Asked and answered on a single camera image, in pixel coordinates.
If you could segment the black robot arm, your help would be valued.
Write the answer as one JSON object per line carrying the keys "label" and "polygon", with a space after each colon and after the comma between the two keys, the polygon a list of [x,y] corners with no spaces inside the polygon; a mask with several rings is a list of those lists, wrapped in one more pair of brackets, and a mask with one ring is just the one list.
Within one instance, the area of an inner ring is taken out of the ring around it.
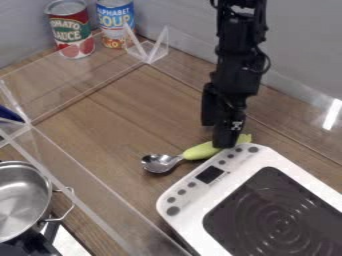
{"label": "black robot arm", "polygon": [[267,0],[210,0],[216,9],[216,68],[202,93],[202,125],[212,128],[212,146],[231,148],[246,123],[247,98],[258,94],[271,60],[266,41]]}

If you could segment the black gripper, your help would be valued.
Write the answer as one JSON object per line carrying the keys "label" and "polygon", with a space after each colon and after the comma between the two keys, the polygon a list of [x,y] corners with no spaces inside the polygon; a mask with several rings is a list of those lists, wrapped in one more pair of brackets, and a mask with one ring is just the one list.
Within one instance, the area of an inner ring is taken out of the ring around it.
{"label": "black gripper", "polygon": [[200,114],[203,126],[215,124],[215,148],[232,148],[236,145],[246,122],[247,99],[258,94],[266,73],[264,54],[219,59],[216,69],[210,73],[210,81],[203,87]]}

